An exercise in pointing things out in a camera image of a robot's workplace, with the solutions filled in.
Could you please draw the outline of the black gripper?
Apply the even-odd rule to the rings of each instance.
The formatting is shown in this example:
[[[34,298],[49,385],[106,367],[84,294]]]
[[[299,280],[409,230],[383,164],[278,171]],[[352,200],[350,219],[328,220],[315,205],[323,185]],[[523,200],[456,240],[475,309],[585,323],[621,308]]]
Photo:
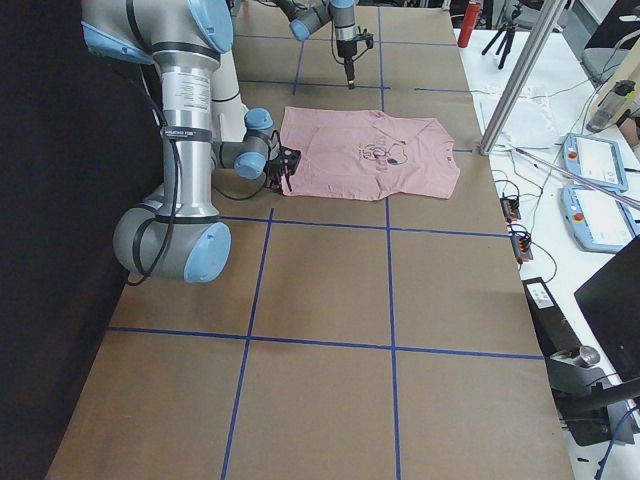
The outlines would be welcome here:
[[[347,87],[349,90],[353,90],[355,88],[354,59],[357,55],[357,40],[355,38],[338,39],[336,47],[338,57],[343,61]]]
[[[280,194],[287,195],[292,191],[291,172],[282,171],[280,148],[275,148],[269,153],[269,158],[265,165],[266,175],[265,187]]]

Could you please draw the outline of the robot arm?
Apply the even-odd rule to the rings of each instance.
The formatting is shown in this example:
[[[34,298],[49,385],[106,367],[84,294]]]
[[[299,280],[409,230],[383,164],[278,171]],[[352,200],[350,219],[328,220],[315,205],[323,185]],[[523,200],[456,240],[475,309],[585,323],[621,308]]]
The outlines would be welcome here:
[[[267,110],[242,102],[225,2],[85,1],[81,8],[92,54],[152,66],[161,81],[152,109],[164,180],[121,217],[115,255],[140,279],[212,281],[232,242],[212,203],[213,172],[231,169],[277,189],[288,184],[300,154],[281,143]]]
[[[349,89],[355,88],[355,57],[358,31],[355,5],[352,0],[313,1],[305,7],[293,1],[274,1],[289,20],[289,28],[298,41],[306,41],[321,27],[331,23],[337,49],[338,62],[345,70]]]

